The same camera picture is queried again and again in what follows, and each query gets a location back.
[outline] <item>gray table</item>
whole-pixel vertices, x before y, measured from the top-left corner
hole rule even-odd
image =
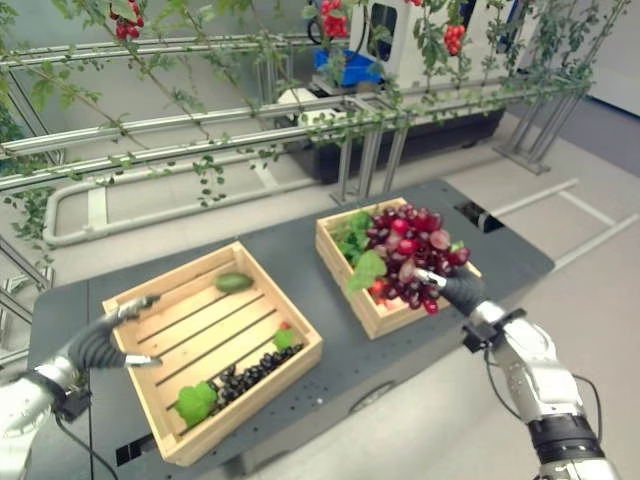
[[[369,199],[403,196],[445,216],[452,238],[464,239],[492,298],[508,307],[551,271],[553,262],[508,228],[484,234],[455,210],[468,199],[441,180]],[[73,425],[124,479],[188,479],[224,464],[250,472],[297,448],[349,415],[372,392],[383,392],[427,368],[460,344],[461,316],[451,308],[369,341],[314,249],[315,219],[336,208],[239,237],[324,338],[318,366],[190,468],[162,461],[127,373],[90,375],[93,405]],[[102,314],[101,301],[226,243],[176,253],[46,292],[37,301],[29,362],[35,365],[79,327]],[[285,258],[285,262],[276,261]],[[34,444],[30,479],[109,478],[103,467],[54,430]]]

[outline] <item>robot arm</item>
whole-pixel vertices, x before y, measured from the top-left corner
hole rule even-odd
[[[82,329],[51,359],[0,387],[0,478],[24,478],[33,439],[51,408],[63,404],[79,373],[90,368],[154,366],[158,358],[122,353],[110,341],[114,327],[137,318],[159,297],[132,300]]]
[[[481,281],[461,269],[453,278],[420,270],[468,317],[465,345],[488,348],[507,379],[540,459],[540,480],[620,480],[587,421],[573,375],[559,361],[551,337],[526,319],[487,300]]]

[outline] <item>wooden crate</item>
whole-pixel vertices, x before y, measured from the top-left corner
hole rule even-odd
[[[255,281],[251,289],[224,294],[214,279],[243,272]],[[162,294],[140,318],[114,331],[126,352],[160,356],[163,365],[130,368],[162,458],[188,466],[235,430],[320,360],[322,339],[239,243],[216,250],[103,302],[105,311],[133,298]],[[182,387],[217,377],[236,364],[256,365],[267,352],[281,322],[294,330],[304,348],[217,414],[188,429],[172,408]]]
[[[358,210],[371,213],[376,209],[383,210],[386,207],[398,207],[405,203],[407,202],[404,198],[394,198],[385,202],[362,207]],[[371,295],[369,295],[369,292],[364,289],[354,292],[351,295],[347,294],[347,280],[353,274],[353,269],[338,249],[331,234],[358,210],[351,210],[331,217],[318,219],[316,221],[315,245],[320,257],[322,257],[331,275],[340,286],[342,293],[347,298],[356,317],[360,320],[365,332],[367,332],[369,338],[373,340],[425,317],[426,313],[422,309],[411,310],[407,305],[389,311],[384,305],[376,305]],[[467,265],[472,272],[480,276],[480,272],[478,272],[473,265],[470,263]],[[447,305],[449,305],[449,302],[440,297],[438,300],[440,309],[443,309]]]

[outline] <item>gray floor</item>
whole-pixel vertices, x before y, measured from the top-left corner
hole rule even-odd
[[[519,105],[510,112],[522,115]],[[551,105],[538,118],[541,125],[549,118]],[[640,177],[640,118],[606,103],[585,98],[560,132],[569,142]]]
[[[614,220],[640,212],[639,178],[564,140],[550,151],[551,172],[540,177],[501,158],[491,147],[506,140],[515,122],[506,116],[491,143],[402,165],[394,186],[444,177],[478,203],[496,209],[578,178],[573,194]],[[379,172],[374,192],[382,180]],[[62,248],[54,252],[57,282],[72,282],[317,212],[333,205],[330,191],[331,187],[314,186]],[[141,185],[137,194],[166,196],[152,182]],[[503,220],[557,258],[605,228],[562,202],[553,197]],[[132,202],[131,208],[146,207]],[[73,211],[66,215],[73,217]],[[4,212],[1,218],[0,234],[10,235]],[[549,275],[522,301],[531,319],[552,334],[565,364],[597,383],[604,402],[604,448],[627,479],[640,478],[634,451],[640,428],[634,415],[640,376],[633,369],[640,339],[635,304],[639,238],[637,223]],[[594,402],[588,391],[584,398],[593,417]],[[461,348],[250,479],[529,480],[536,473],[536,462],[526,429],[493,396],[481,358]],[[225,477],[218,471],[203,478]]]

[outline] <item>hanging red berry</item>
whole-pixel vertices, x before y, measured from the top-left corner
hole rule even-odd
[[[465,33],[464,25],[448,25],[444,32],[444,44],[451,55],[458,55],[462,48],[460,40]]]
[[[329,37],[347,36],[347,17],[344,14],[342,16],[334,16],[335,12],[340,12],[341,6],[340,0],[322,0],[322,6],[320,7],[322,28],[324,34]]]
[[[140,31],[138,28],[144,27],[144,19],[142,15],[140,15],[140,7],[136,3],[135,0],[129,0],[129,7],[136,15],[136,21],[132,22],[131,20],[124,18],[113,11],[112,4],[109,4],[109,17],[112,20],[116,21],[116,37],[118,40],[126,40],[127,36],[131,38],[138,38],[140,36]]]

